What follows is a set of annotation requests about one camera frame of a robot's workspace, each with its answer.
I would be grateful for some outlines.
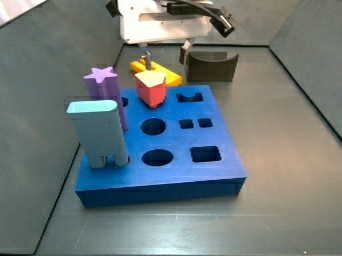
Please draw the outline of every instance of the blue shape sorter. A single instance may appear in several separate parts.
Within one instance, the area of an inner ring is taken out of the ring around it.
[[[210,87],[168,89],[152,109],[122,90],[130,164],[91,169],[83,156],[77,194],[85,207],[238,195],[248,174]]]

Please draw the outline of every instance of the star-shaped block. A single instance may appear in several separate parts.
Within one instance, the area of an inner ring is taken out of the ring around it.
[[[94,78],[97,80],[97,83],[102,83],[107,77],[118,77],[118,75],[114,73],[113,67],[105,69],[93,68],[91,72],[93,74],[85,76],[85,79]]]
[[[114,68],[93,68],[93,73],[85,76],[89,94],[93,100],[114,100],[118,103],[124,130],[128,130],[124,100],[121,93],[119,77]]]

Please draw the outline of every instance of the gray table surface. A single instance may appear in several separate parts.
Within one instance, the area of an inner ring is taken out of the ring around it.
[[[208,83],[249,173],[238,197],[85,209],[74,169],[39,255],[342,254],[342,147],[268,48],[206,47],[240,53],[233,83]],[[177,72],[178,47],[152,47]],[[134,87],[125,47],[122,87]]]

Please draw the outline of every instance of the toy block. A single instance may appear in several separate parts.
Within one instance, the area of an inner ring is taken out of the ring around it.
[[[248,174],[209,86],[168,88],[156,109],[136,89],[122,94],[130,163],[94,171],[83,156],[75,192],[85,207],[237,196]]]
[[[117,166],[128,165],[118,103],[113,100],[73,102],[67,113],[86,151],[89,167],[103,168],[110,155],[115,155]]]
[[[126,115],[122,102],[122,92],[118,75],[113,67],[93,68],[93,74],[85,76],[89,94],[93,100],[114,100],[119,106],[122,128],[128,130]]]
[[[152,62],[152,67],[153,67],[153,70],[166,73],[166,86],[169,86],[169,87],[180,86],[184,83],[182,76],[178,75],[176,72],[173,72],[170,69],[165,68],[157,62],[154,62],[154,61]],[[141,72],[146,71],[145,59],[132,62],[132,70],[136,73],[141,73]]]
[[[157,108],[166,98],[166,74],[148,70],[136,74],[136,77],[138,95],[150,108]]]

